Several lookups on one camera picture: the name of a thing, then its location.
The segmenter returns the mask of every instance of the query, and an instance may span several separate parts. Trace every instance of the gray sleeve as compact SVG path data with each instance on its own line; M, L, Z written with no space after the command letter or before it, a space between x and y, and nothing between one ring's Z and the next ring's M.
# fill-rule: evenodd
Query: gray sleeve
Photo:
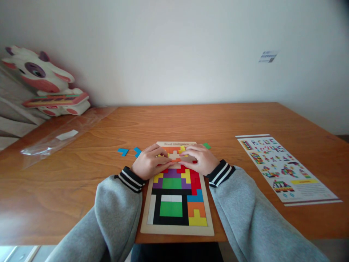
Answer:
M144 181L127 167L102 181L95 206L62 239L47 262L97 262L106 251L111 261L124 261L135 242Z
M222 160L208 178L239 261L329 261L281 216L243 169Z

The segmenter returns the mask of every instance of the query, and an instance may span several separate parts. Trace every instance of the sticker on wall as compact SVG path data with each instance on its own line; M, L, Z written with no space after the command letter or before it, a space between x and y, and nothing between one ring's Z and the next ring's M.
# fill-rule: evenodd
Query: sticker on wall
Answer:
M259 63L271 63L274 61L275 57L279 51L264 51L259 59Z

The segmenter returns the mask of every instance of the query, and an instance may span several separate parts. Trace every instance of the wooden table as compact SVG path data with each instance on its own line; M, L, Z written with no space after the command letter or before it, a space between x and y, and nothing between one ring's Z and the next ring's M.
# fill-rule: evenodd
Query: wooden table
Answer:
M0 153L0 245L58 244L93 206L98 183L130 166L133 148L157 141L208 142L219 159L244 168L306 238L349 237L349 145L278 103L120 107L67 147L21 170L19 151L72 117L51 119ZM344 202L285 207L235 138L246 134L271 134ZM130 151L121 157L118 148ZM214 237L141 234L139 226L136 242L226 241L210 193L209 202Z

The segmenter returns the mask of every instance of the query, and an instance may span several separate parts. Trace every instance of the orange puzzle piece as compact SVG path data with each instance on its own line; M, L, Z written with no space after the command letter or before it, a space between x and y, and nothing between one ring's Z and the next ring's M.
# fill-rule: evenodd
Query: orange puzzle piece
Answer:
M181 159L180 158L176 158L174 160L172 160L171 162L179 162Z
M206 217L204 203L202 202L188 202L188 216L194 217L194 209L200 211L200 217Z
M163 149L165 149L165 151L169 154L173 154L173 151L176 150L177 153L180 151L180 147L163 147Z

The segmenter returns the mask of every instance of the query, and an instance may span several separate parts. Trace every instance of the pink and white toy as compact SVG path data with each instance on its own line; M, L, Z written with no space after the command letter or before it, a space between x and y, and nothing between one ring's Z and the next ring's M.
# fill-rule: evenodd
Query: pink and white toy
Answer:
M15 45L6 47L6 51L12 57L2 59L3 63L18 69L26 83L39 89L39 97L24 102L24 106L35 107L50 116L81 115L90 107L88 94L79 88L69 89L68 83L73 83L74 77L50 63L45 52L38 55Z

